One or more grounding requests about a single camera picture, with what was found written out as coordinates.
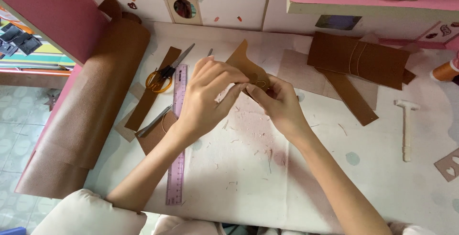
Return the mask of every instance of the purple ruler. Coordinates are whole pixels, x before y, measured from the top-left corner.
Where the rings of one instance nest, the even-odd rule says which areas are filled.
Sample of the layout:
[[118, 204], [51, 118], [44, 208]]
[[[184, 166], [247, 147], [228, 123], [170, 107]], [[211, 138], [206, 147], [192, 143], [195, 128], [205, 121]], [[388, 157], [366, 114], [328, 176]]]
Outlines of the purple ruler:
[[[183, 100], [187, 84], [188, 65], [179, 64], [175, 69], [174, 103], [173, 112], [177, 118], [182, 111]], [[176, 206], [182, 204], [183, 176], [185, 166], [185, 152], [181, 152], [168, 170], [168, 184], [166, 188], [166, 205]]]

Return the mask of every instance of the orange thread spool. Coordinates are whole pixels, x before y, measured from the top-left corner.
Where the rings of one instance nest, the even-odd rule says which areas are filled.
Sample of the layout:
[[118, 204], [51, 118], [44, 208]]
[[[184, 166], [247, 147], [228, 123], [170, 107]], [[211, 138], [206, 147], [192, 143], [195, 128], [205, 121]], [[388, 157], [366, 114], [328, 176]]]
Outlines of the orange thread spool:
[[446, 62], [431, 72], [431, 77], [438, 81], [451, 81], [459, 75], [459, 59], [455, 58]]

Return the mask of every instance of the hand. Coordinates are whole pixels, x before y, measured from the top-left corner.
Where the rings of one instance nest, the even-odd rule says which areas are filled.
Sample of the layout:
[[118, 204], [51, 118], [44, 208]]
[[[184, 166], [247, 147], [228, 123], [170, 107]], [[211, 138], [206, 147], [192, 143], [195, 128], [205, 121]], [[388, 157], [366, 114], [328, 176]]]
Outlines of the hand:
[[[196, 63], [186, 87], [180, 118], [174, 124], [174, 129], [189, 138], [191, 143], [210, 132], [228, 115], [249, 81], [237, 68], [213, 59], [208, 56]], [[220, 103], [216, 102], [217, 95], [231, 83], [238, 84], [229, 89]]]
[[304, 118], [300, 103], [293, 86], [271, 74], [268, 74], [271, 87], [264, 92], [255, 85], [246, 88], [252, 98], [260, 104], [265, 114], [270, 116], [274, 126], [287, 140], [292, 141], [312, 132]]

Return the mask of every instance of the white tool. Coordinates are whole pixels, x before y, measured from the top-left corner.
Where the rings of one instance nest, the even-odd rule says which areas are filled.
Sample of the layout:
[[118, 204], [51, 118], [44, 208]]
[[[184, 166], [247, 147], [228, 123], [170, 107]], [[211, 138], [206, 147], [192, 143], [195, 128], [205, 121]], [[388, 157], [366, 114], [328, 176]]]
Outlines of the white tool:
[[404, 145], [403, 145], [403, 161], [411, 161], [411, 110], [418, 110], [421, 108], [420, 105], [397, 99], [394, 101], [394, 105], [402, 107], [404, 112]]

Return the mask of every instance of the rolled leather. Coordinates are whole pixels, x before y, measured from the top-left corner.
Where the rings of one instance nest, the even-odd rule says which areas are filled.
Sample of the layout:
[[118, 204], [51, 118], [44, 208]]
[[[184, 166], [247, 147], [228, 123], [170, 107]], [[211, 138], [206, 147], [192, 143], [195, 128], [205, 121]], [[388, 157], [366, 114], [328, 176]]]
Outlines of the rolled leather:
[[112, 20], [36, 144], [17, 193], [64, 198], [83, 188], [99, 158], [150, 41], [140, 18], [116, 0], [99, 9]]

